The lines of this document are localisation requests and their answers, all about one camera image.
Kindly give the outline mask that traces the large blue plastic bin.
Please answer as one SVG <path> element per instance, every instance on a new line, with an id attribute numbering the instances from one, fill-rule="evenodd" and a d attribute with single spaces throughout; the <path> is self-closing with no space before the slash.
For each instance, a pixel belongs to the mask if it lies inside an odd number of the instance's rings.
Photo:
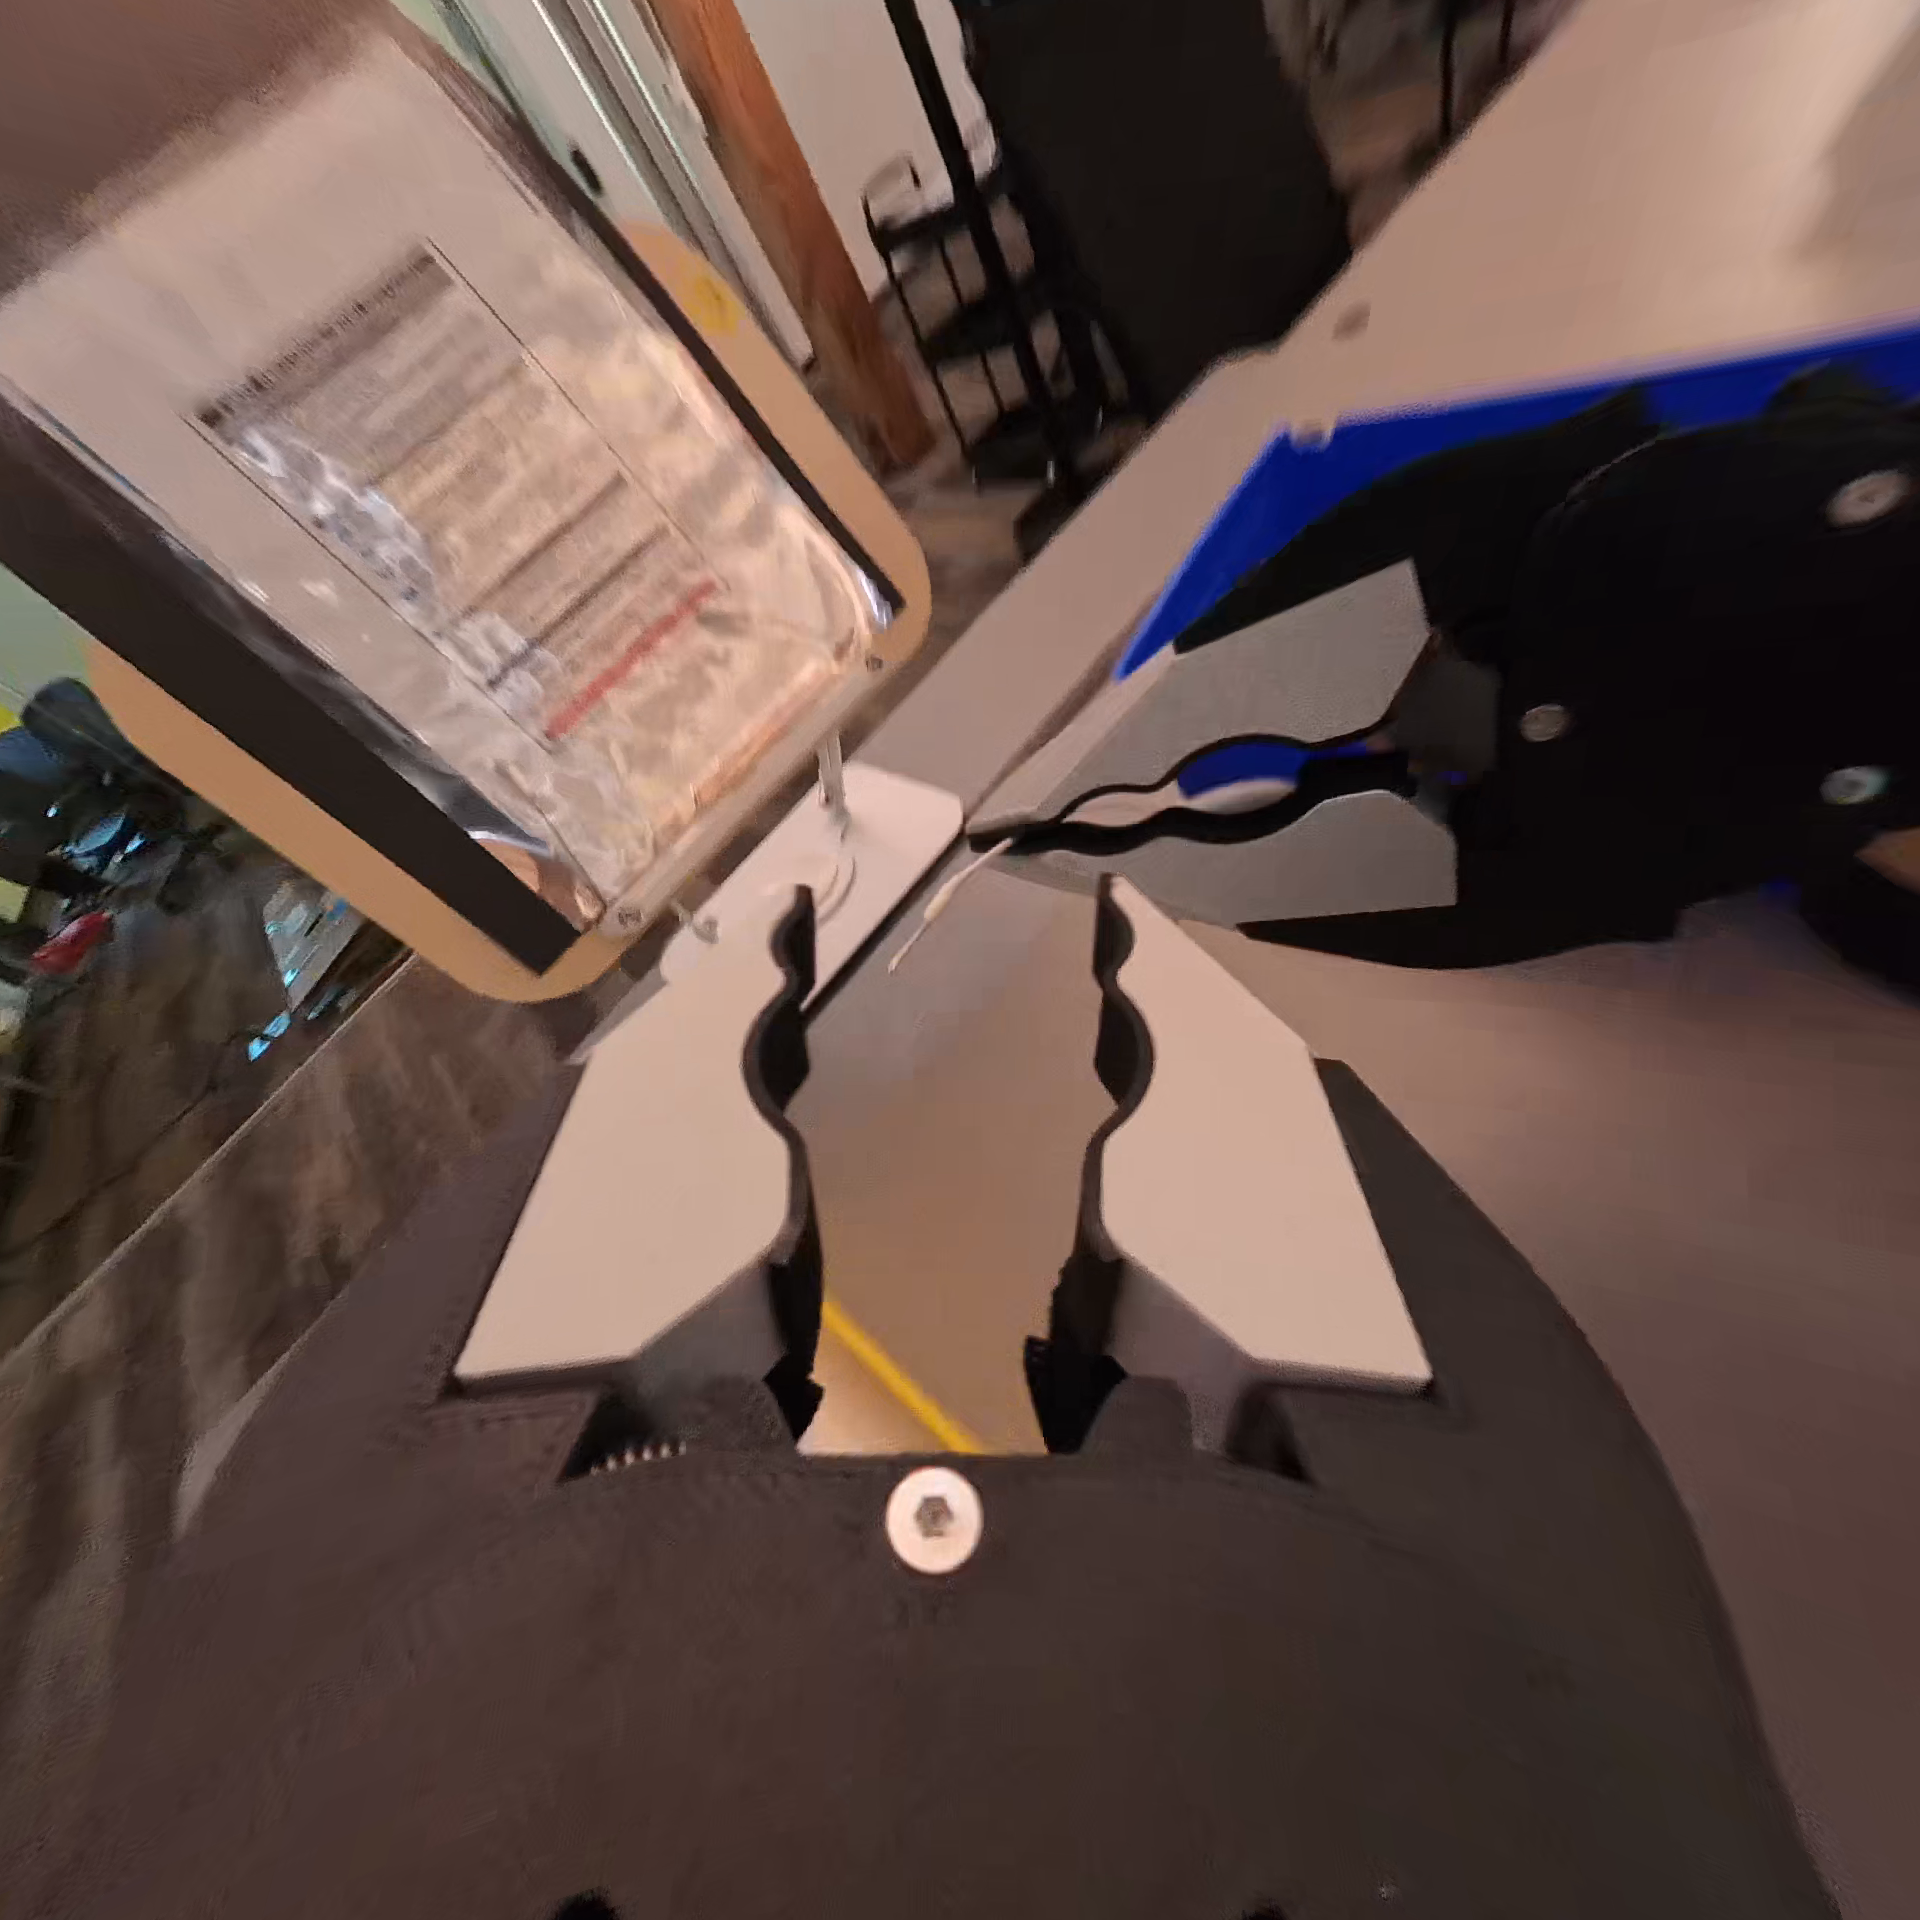
<path id="1" fill-rule="evenodd" d="M 1916 776 L 1916 325 L 1275 436 L 1113 678 L 1411 563 L 1501 719 L 1684 789 Z"/>

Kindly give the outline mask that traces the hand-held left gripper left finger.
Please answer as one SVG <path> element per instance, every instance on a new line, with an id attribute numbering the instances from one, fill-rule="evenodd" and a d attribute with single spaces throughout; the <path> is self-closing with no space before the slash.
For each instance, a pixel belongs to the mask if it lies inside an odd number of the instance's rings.
<path id="1" fill-rule="evenodd" d="M 815 910 L 787 886 L 596 1043 L 451 1380 L 595 1387 L 655 1444 L 711 1387 L 822 1401 L 824 1247 L 788 1115 L 809 1079 Z"/>

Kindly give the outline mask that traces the black metal frame chair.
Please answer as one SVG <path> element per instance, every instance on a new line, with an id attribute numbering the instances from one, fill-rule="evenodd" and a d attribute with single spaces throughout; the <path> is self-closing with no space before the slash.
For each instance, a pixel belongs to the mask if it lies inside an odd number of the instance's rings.
<path id="1" fill-rule="evenodd" d="M 1025 214 L 1005 163 L 983 160 L 975 188 L 1011 302 L 997 296 L 965 209 L 927 165 L 897 152 L 859 188 L 883 269 L 883 319 L 917 360 L 974 489 L 1055 489 L 1063 476 L 1047 423 L 1063 433 L 1072 468 L 1093 479 L 1132 414 L 1120 360 L 1053 236 Z"/>

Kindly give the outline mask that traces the wooden support post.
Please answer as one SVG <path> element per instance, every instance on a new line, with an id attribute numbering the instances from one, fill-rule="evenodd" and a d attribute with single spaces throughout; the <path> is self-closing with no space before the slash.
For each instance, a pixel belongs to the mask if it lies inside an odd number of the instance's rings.
<path id="1" fill-rule="evenodd" d="M 918 467 L 934 432 L 887 341 L 853 255 L 734 1 L 651 1 L 649 12 L 709 125 L 717 157 L 813 360 L 879 476 Z"/>

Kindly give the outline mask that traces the instruction sign on white stand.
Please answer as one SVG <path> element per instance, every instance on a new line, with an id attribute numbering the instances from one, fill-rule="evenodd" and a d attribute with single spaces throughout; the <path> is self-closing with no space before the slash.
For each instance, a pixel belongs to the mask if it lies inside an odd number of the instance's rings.
<path id="1" fill-rule="evenodd" d="M 113 726 L 470 992 L 573 993 L 819 763 L 663 972 L 957 797 L 841 763 L 927 564 L 697 253 L 393 4 L 4 4 L 4 574 Z"/>

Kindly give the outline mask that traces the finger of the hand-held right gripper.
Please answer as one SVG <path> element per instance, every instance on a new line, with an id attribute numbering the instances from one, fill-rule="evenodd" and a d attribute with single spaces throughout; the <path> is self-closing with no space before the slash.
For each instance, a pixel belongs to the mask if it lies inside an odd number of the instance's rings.
<path id="1" fill-rule="evenodd" d="M 1388 717 L 1428 643 L 1419 575 L 1381 566 L 1189 654 L 1165 647 L 1102 683 L 967 819 L 1005 836 L 1104 792 L 1151 792 L 1241 743 L 1321 748 Z"/>
<path id="2" fill-rule="evenodd" d="M 1174 807 L 1141 825 L 1088 827 L 1069 843 L 1024 832 L 1001 856 L 1081 894 L 1123 879 L 1161 913 L 1219 927 L 1457 902 L 1452 830 L 1416 796 L 1381 781 L 1238 813 Z"/>

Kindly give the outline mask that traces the black floor lamp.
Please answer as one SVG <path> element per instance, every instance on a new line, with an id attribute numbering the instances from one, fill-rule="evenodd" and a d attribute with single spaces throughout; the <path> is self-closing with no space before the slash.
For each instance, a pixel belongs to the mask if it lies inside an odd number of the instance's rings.
<path id="1" fill-rule="evenodd" d="M 885 1 L 883 7 L 948 174 L 951 203 L 972 236 L 984 280 L 983 292 L 997 310 L 997 319 L 1011 328 L 1011 347 L 1024 383 L 1025 406 L 1040 425 L 1045 486 L 1014 521 L 1022 551 L 1035 555 L 1083 505 L 1088 483 L 1075 464 L 1072 436 L 1033 342 L 1014 273 L 1001 249 L 989 200 L 979 183 L 979 172 L 947 92 L 937 55 L 921 23 L 918 7 L 912 1 Z"/>

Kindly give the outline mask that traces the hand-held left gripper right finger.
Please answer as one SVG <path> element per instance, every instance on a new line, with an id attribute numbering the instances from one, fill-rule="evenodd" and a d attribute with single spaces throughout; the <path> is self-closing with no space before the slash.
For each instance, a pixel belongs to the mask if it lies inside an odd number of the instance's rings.
<path id="1" fill-rule="evenodd" d="M 1041 1444 L 1125 1377 L 1227 1454 L 1279 1385 L 1419 1399 L 1433 1364 L 1311 1048 L 1128 879 L 1094 891 L 1093 1069 L 1072 1247 L 1025 1342 Z"/>

